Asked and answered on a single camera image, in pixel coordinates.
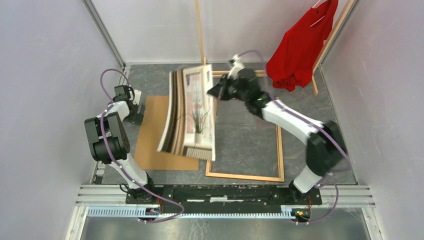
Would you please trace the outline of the brown fibreboard backing board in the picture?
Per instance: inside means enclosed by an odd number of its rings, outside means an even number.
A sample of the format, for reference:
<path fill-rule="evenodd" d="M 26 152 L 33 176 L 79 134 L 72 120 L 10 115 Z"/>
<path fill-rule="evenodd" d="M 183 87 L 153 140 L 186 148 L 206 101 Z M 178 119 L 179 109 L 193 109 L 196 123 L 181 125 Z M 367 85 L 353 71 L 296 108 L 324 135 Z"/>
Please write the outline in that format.
<path fill-rule="evenodd" d="M 139 128 L 134 160 L 143 170 L 197 171 L 199 160 L 157 152 L 168 112 L 168 96 L 148 96 L 143 122 Z"/>

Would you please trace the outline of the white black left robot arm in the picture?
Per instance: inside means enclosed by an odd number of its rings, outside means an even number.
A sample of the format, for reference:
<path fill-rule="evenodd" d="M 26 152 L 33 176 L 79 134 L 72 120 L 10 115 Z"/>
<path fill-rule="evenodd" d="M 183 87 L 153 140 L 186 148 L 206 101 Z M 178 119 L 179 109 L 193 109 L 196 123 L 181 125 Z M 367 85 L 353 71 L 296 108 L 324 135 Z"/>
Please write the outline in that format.
<path fill-rule="evenodd" d="M 123 122 L 140 126 L 143 122 L 145 105 L 141 103 L 141 91 L 128 85 L 114 88 L 115 96 L 98 116 L 84 122 L 91 156 L 114 168 L 126 181 L 120 189 L 135 200 L 153 203 L 157 190 L 153 180 L 142 170 L 131 155 L 130 140 Z"/>

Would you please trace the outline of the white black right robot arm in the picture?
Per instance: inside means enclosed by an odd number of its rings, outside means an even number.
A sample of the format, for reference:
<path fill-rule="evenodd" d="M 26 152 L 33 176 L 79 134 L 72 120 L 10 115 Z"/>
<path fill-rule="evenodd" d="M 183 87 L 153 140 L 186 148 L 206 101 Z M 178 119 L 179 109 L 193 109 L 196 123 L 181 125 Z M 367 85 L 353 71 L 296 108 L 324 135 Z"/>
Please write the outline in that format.
<path fill-rule="evenodd" d="M 306 146 L 306 165 L 289 184 L 289 199 L 302 204 L 309 192 L 342 160 L 347 149 L 341 130 L 334 121 L 321 122 L 289 108 L 263 90 L 251 68 L 239 70 L 235 76 L 223 75 L 207 94 L 221 101 L 240 100 L 247 110 L 260 119 L 273 123 Z"/>

